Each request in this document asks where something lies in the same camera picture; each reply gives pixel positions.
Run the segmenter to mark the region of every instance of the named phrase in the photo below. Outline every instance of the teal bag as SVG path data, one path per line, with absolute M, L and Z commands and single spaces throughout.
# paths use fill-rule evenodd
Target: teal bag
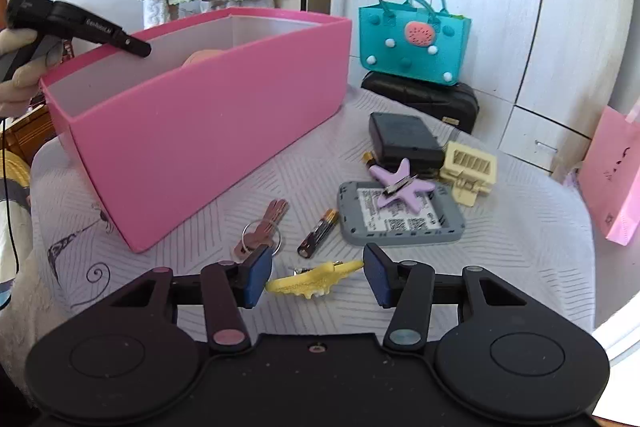
M 445 0 L 436 12 L 422 7 L 379 0 L 361 7 L 360 61 L 364 68 L 416 80 L 452 86 L 458 82 L 471 19 L 451 15 Z

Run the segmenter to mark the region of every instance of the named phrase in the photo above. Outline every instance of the orange object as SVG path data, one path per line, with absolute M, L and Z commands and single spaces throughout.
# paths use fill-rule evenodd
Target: orange object
M 404 27 L 404 37 L 414 46 L 426 48 L 433 44 L 436 32 L 426 22 L 411 21 Z
M 206 58 L 215 57 L 216 55 L 220 55 L 224 53 L 224 50 L 200 50 L 199 52 L 195 52 L 191 57 L 185 60 L 183 66 L 188 66 L 189 64 L 195 64 L 196 62 L 202 62 Z

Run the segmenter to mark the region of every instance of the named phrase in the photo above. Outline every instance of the blue gripper pad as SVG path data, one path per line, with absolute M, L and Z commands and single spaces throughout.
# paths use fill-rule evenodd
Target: blue gripper pad
M 251 267 L 247 284 L 244 288 L 245 308 L 253 308 L 258 303 L 262 290 L 264 290 L 264 285 L 267 284 L 271 276 L 272 254 L 272 248 L 265 248 L 262 255 L 258 257 Z
M 362 261 L 364 262 L 364 275 L 367 277 L 373 295 L 376 296 L 376 301 L 383 308 L 391 307 L 391 288 L 389 288 L 386 279 L 385 267 L 368 245 L 362 250 Z

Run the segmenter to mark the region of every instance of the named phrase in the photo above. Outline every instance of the round pad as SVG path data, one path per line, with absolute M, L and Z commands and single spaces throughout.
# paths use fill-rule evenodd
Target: round pad
M 491 345 L 491 358 L 505 371 L 521 377 L 541 377 L 560 369 L 564 351 L 535 333 L 511 333 Z
M 26 380 L 53 415 L 80 423 L 126 423 L 153 415 L 193 381 L 198 352 L 179 328 L 140 309 L 79 315 L 31 350 Z
M 411 21 L 404 27 L 404 38 L 414 46 L 427 48 L 436 39 L 436 31 L 426 22 Z
M 548 312 L 471 317 L 444 335 L 435 357 L 464 402 L 509 422 L 562 421 L 600 397 L 609 361 L 591 335 Z

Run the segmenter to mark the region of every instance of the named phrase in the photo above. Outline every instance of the black case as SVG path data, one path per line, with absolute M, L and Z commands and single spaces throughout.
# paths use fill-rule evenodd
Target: black case
M 442 147 L 417 116 L 372 112 L 369 134 L 378 163 L 388 171 L 397 171 L 409 158 L 412 175 L 433 178 L 444 163 Z
M 467 133 L 478 117 L 478 99 L 466 84 L 439 86 L 393 74 L 369 71 L 362 88 L 434 116 Z

